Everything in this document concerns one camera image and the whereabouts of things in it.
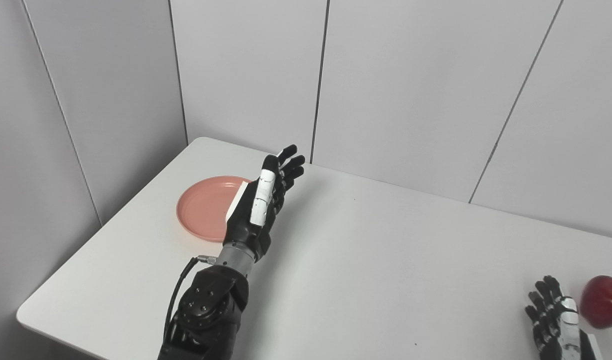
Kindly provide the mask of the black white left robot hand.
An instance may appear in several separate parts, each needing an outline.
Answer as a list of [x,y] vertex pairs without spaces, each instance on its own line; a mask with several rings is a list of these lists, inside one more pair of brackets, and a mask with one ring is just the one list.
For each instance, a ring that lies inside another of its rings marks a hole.
[[278,155],[267,155],[258,178],[240,185],[229,207],[224,246],[248,251],[254,262],[267,254],[270,231],[286,194],[305,172],[306,157],[298,151],[297,145],[291,144]]

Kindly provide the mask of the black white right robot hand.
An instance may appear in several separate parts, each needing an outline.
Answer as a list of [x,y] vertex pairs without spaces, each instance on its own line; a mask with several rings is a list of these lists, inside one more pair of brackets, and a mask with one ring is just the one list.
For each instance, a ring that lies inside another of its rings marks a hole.
[[601,360],[596,337],[580,328],[577,303],[564,295],[558,280],[546,275],[534,287],[524,311],[540,360]]

